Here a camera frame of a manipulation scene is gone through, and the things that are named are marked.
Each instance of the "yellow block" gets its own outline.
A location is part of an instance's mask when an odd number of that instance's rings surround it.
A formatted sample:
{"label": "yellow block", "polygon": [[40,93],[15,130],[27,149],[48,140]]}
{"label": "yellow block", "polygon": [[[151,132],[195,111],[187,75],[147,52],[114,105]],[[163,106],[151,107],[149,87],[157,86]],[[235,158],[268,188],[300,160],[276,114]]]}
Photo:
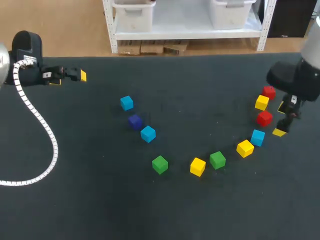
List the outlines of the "yellow block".
{"label": "yellow block", "polygon": [[248,140],[240,142],[236,147],[236,151],[245,158],[254,152],[255,147]]}
{"label": "yellow block", "polygon": [[279,111],[279,109],[281,108],[282,104],[284,104],[284,101],[282,101],[282,102],[280,103],[280,106],[278,107],[278,112],[279,112],[279,113],[282,113],[282,114],[285,114],[283,111]]}
{"label": "yellow block", "polygon": [[87,73],[80,69],[81,71],[81,82],[86,82],[87,81]]}
{"label": "yellow block", "polygon": [[275,128],[275,129],[273,130],[272,134],[273,134],[273,135],[276,135],[276,136],[278,136],[278,137],[282,137],[283,135],[286,134],[286,132],[285,132],[285,131],[282,131],[282,130],[280,130],[280,129],[278,129],[278,128]]}
{"label": "yellow block", "polygon": [[269,102],[268,97],[259,95],[258,99],[255,102],[255,108],[264,111],[268,106],[268,102]]}
{"label": "yellow block", "polygon": [[51,83],[51,82],[49,82],[49,85],[61,85],[61,79],[59,79],[59,83],[58,84],[55,84],[55,83]]}
{"label": "yellow block", "polygon": [[200,177],[204,172],[205,167],[206,167],[206,162],[196,157],[190,165],[190,173]]}

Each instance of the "dark blue block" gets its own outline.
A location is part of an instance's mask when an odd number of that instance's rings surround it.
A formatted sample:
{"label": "dark blue block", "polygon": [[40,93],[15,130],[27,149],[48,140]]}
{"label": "dark blue block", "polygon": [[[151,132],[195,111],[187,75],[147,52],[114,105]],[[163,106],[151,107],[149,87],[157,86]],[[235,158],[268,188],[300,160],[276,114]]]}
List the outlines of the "dark blue block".
{"label": "dark blue block", "polygon": [[142,128],[142,119],[138,115],[129,117],[129,124],[134,130],[140,130]]}

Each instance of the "light blue block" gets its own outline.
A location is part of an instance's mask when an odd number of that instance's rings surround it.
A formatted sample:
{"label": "light blue block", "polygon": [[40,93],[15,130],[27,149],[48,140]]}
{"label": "light blue block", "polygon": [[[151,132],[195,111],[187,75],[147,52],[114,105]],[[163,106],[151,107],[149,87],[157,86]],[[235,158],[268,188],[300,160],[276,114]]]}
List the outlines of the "light blue block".
{"label": "light blue block", "polygon": [[254,130],[250,142],[253,145],[261,147],[262,142],[264,141],[265,133],[263,131]]}
{"label": "light blue block", "polygon": [[141,138],[145,140],[147,143],[150,143],[156,137],[156,130],[154,130],[150,126],[146,126],[141,130]]}
{"label": "light blue block", "polygon": [[120,99],[121,107],[123,110],[127,111],[134,108],[134,101],[132,101],[130,96],[125,96]]}

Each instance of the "shelf leg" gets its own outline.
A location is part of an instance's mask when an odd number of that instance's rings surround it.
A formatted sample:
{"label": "shelf leg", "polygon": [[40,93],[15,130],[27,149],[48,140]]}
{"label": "shelf leg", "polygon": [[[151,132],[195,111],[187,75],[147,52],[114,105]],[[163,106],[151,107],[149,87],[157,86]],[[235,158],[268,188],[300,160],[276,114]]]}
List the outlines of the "shelf leg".
{"label": "shelf leg", "polygon": [[102,0],[106,27],[109,33],[111,51],[113,54],[118,53],[118,43],[116,39],[116,26],[113,18],[112,0]]}
{"label": "shelf leg", "polygon": [[274,14],[276,3],[277,3],[277,0],[265,0],[265,1],[267,1],[267,5],[266,5],[266,9],[264,11],[262,31],[261,31],[261,36],[259,39],[259,44],[256,49],[257,51],[263,51],[265,49],[272,16]]}

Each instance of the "white shelf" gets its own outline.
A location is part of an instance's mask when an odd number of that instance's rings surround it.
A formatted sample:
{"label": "white shelf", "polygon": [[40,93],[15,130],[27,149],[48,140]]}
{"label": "white shelf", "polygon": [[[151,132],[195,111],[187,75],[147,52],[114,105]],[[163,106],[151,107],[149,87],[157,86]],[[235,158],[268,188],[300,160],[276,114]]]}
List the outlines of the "white shelf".
{"label": "white shelf", "polygon": [[115,19],[117,40],[259,38],[262,24],[251,8],[242,29],[215,30],[205,0],[156,0],[151,32],[123,32]]}

